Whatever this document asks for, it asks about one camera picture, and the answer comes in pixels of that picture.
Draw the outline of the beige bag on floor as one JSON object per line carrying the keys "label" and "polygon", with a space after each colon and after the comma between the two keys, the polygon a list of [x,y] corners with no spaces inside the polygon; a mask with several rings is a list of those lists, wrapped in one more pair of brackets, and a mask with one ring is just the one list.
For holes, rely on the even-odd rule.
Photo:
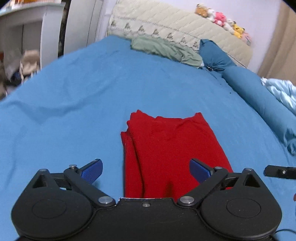
{"label": "beige bag on floor", "polygon": [[40,71],[40,53],[38,50],[26,50],[20,60],[20,76],[25,79]]}

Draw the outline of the red knit sweater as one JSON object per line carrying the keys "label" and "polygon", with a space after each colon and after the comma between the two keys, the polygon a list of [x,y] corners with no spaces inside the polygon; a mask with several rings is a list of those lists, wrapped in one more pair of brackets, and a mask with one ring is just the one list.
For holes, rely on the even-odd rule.
{"label": "red knit sweater", "polygon": [[199,185],[190,174],[191,159],[232,172],[214,132],[201,113],[189,118],[153,118],[140,110],[121,133],[127,198],[178,200]]}

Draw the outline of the blue bed sheet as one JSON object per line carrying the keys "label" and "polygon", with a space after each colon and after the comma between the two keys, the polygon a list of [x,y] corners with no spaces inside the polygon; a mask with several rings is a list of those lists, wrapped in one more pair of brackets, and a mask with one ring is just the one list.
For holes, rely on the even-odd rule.
{"label": "blue bed sheet", "polygon": [[123,197],[120,133],[137,110],[167,118],[202,113],[236,172],[295,165],[218,73],[133,51],[110,36],[52,62],[1,101],[1,240],[18,238],[11,209],[41,168],[62,172],[100,158],[96,186]]}

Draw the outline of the plush toys row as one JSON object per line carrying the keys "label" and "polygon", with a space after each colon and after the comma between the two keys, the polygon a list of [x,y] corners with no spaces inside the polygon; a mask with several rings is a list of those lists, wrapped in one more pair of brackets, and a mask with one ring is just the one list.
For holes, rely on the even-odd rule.
{"label": "plush toys row", "polygon": [[208,19],[212,23],[222,27],[225,31],[242,40],[246,45],[251,46],[252,38],[245,32],[245,29],[237,25],[236,21],[227,18],[224,13],[206,7],[204,4],[197,4],[195,14]]}

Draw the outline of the blue duvet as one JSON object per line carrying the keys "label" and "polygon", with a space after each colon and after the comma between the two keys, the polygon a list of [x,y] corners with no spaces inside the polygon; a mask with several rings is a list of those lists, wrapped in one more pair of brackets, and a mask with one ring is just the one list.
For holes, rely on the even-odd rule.
{"label": "blue duvet", "polygon": [[287,150],[295,155],[295,115],[261,83],[249,69],[231,66],[222,77],[268,124]]}

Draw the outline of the green pillow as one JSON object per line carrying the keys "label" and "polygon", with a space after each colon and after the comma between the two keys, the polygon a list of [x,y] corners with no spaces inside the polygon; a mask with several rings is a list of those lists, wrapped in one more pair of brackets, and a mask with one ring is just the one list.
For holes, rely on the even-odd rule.
{"label": "green pillow", "polygon": [[184,47],[162,38],[138,36],[131,40],[135,51],[158,55],[196,68],[204,67],[202,57],[189,47]]}

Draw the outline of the cream quilted headboard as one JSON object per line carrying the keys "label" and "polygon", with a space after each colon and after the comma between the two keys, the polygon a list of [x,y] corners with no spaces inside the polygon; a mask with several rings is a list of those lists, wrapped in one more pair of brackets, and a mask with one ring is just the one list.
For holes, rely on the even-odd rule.
{"label": "cream quilted headboard", "polygon": [[151,36],[199,50],[200,40],[215,42],[236,65],[247,68],[252,48],[222,27],[195,13],[158,1],[117,1],[107,35],[126,39]]}

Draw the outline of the dark blue pillow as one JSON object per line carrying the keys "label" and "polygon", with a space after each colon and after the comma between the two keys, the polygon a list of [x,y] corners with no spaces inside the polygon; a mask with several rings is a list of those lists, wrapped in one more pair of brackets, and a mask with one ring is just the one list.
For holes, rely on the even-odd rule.
{"label": "dark blue pillow", "polygon": [[222,72],[227,67],[236,66],[227,53],[212,40],[200,40],[199,55],[202,57],[204,65],[216,72]]}

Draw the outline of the light blue satin blanket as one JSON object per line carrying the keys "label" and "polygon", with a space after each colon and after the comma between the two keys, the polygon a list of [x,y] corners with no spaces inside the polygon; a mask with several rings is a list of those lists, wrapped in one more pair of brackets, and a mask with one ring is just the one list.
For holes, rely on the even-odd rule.
{"label": "light blue satin blanket", "polygon": [[291,81],[262,77],[261,83],[279,102],[296,114],[296,88]]}

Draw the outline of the grey white wardrobe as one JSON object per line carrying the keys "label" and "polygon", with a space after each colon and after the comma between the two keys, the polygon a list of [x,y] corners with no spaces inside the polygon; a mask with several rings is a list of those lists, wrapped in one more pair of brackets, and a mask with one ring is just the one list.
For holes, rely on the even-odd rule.
{"label": "grey white wardrobe", "polygon": [[60,28],[58,56],[95,42],[103,1],[62,1],[65,6]]}

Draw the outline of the beige curtain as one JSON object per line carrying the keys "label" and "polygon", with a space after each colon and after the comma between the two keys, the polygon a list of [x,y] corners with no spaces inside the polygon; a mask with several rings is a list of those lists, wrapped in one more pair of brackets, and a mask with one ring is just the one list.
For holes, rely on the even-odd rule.
{"label": "beige curtain", "polygon": [[284,1],[280,4],[273,37],[257,75],[295,84],[295,11]]}

